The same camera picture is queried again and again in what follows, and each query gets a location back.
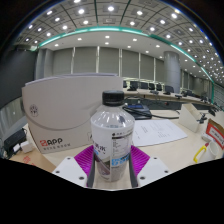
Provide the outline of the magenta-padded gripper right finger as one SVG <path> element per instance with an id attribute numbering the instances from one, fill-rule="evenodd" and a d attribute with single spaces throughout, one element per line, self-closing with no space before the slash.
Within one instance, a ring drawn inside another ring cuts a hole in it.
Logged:
<path id="1" fill-rule="evenodd" d="M 171 174 L 159 157 L 150 157 L 135 146 L 130 151 L 129 172 L 133 188 L 143 187 Z"/>

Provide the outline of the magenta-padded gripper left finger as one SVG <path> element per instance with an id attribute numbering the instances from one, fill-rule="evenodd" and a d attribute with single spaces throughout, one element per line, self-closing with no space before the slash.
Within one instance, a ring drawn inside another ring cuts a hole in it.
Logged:
<path id="1" fill-rule="evenodd" d="M 76 156 L 67 156 L 53 174 L 84 188 L 92 188 L 95 177 L 94 149 L 87 147 Z"/>

